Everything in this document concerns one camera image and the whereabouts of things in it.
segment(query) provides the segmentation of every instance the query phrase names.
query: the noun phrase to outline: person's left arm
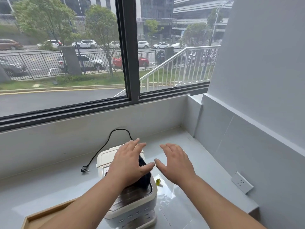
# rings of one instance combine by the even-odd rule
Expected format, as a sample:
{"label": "person's left arm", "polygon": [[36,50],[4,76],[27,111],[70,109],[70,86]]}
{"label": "person's left arm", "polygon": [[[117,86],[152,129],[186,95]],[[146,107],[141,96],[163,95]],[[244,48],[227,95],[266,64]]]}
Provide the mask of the person's left arm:
{"label": "person's left arm", "polygon": [[155,163],[139,166],[146,143],[129,141],[116,152],[107,175],[39,229],[97,228],[122,190],[150,172]]}

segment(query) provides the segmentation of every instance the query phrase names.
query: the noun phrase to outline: forearm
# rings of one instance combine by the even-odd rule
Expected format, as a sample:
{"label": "forearm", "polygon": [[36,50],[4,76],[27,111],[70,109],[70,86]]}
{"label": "forearm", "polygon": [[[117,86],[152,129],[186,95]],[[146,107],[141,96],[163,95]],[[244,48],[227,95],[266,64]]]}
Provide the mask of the forearm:
{"label": "forearm", "polygon": [[184,182],[181,188],[211,229],[265,228],[198,176]]}
{"label": "forearm", "polygon": [[123,188],[107,175],[40,229],[95,229]]}

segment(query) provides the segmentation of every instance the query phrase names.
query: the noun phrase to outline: curb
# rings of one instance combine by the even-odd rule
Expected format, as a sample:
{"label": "curb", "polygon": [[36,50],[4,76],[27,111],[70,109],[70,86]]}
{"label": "curb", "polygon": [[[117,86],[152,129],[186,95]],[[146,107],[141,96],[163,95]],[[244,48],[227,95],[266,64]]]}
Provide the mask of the curb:
{"label": "curb", "polygon": [[72,87],[55,87],[55,88],[27,88],[27,89],[15,89],[15,90],[0,90],[0,93],[52,91],[52,90],[74,90],[74,89],[97,89],[97,88],[98,89],[125,88],[125,84],[107,84],[107,85],[72,86]]}

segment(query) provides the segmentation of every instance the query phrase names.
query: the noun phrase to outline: brown car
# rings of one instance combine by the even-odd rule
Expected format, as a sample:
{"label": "brown car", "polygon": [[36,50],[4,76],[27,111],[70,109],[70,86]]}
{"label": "brown car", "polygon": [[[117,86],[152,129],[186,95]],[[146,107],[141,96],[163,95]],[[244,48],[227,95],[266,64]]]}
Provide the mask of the brown car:
{"label": "brown car", "polygon": [[16,50],[22,48],[23,45],[13,39],[0,39],[0,50]]}

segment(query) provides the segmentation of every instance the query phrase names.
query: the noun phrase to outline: black cloth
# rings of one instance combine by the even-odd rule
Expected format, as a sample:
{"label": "black cloth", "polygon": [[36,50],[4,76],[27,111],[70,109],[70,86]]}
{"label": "black cloth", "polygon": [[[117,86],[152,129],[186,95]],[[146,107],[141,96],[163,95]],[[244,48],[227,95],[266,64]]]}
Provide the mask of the black cloth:
{"label": "black cloth", "polygon": [[[144,162],[143,158],[139,156],[139,166],[146,165]],[[150,183],[150,177],[151,174],[148,172],[146,175],[142,176],[138,181],[132,184],[132,186],[147,189],[149,183]]]}

